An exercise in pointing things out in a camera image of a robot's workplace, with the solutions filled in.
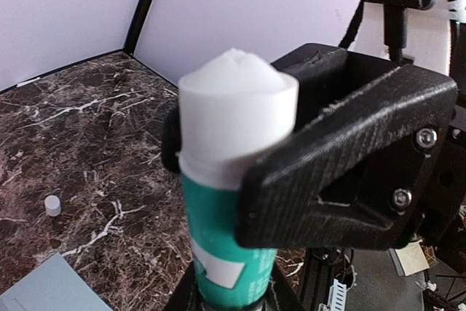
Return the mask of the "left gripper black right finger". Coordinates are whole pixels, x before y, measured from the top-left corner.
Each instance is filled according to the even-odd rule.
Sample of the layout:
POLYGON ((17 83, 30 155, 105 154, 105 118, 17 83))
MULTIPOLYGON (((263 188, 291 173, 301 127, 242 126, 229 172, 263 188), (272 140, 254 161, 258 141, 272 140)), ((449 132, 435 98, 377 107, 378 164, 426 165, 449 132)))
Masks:
POLYGON ((277 264, 272 268, 269 285, 264 294, 265 311, 304 311, 295 292, 289 286, 277 264))

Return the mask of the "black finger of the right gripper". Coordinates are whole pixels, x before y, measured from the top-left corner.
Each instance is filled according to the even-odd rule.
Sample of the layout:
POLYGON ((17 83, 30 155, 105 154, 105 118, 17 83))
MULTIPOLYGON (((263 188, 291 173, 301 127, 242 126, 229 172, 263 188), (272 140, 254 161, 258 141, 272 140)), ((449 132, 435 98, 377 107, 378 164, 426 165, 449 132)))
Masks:
POLYGON ((272 62, 279 72, 299 82, 294 132, 315 119, 325 107, 399 65, 343 47, 315 43, 304 44, 272 62))
POLYGON ((347 64, 312 72, 320 107, 242 182, 245 248, 383 251, 437 240, 457 212, 433 193, 457 86, 416 66, 347 64))

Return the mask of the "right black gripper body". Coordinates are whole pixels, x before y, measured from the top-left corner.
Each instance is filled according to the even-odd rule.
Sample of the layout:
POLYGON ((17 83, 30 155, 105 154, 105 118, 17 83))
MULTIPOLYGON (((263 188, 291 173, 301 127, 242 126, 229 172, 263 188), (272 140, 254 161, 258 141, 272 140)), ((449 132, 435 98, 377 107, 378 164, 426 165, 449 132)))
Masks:
POLYGON ((439 243, 464 200, 465 91, 461 90, 440 155, 411 217, 415 233, 429 245, 439 243))

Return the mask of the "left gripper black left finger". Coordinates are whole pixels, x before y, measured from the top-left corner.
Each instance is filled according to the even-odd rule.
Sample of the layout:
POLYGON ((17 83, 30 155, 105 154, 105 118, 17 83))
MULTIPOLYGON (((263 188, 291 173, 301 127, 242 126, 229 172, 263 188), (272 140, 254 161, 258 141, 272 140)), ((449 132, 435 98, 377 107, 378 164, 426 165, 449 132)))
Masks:
POLYGON ((198 310, 200 310, 200 298, 195 277, 195 269, 193 265, 189 265, 165 305, 165 311, 198 310))

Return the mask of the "white green glue stick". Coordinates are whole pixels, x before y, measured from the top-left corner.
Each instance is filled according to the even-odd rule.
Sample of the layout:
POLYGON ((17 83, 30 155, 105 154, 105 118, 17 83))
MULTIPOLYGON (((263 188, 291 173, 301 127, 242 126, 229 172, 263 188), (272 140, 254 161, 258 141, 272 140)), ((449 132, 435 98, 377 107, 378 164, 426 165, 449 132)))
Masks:
POLYGON ((198 291, 210 310, 258 309, 277 252, 236 242, 240 186, 247 169, 291 134, 299 84, 232 48, 178 87, 178 161, 198 291))

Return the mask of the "teal paper envelope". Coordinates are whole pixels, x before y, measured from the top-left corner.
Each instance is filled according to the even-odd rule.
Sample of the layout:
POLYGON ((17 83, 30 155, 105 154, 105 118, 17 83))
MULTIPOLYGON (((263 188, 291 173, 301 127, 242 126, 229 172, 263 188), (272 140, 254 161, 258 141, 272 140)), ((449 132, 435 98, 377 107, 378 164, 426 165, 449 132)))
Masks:
POLYGON ((56 253, 1 295, 2 310, 110 310, 56 253))

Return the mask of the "white glue stick cap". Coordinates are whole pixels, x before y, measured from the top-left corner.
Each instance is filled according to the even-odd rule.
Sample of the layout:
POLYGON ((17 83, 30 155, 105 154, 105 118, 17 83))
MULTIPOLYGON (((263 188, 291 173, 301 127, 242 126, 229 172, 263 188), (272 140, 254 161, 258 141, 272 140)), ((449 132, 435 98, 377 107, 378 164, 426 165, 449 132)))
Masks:
POLYGON ((61 201, 57 196, 49 195, 44 199, 44 208, 47 216, 59 216, 61 213, 61 201))

